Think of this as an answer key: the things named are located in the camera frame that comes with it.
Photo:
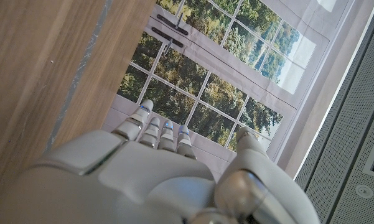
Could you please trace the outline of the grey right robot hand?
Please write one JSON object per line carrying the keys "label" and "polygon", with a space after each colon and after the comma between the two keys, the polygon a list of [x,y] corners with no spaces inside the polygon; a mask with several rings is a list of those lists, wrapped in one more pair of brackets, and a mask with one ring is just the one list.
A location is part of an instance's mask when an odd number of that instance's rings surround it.
{"label": "grey right robot hand", "polygon": [[44,154],[0,199],[0,223],[318,223],[308,196],[248,128],[219,179],[189,130],[151,117],[144,101],[111,132]]}

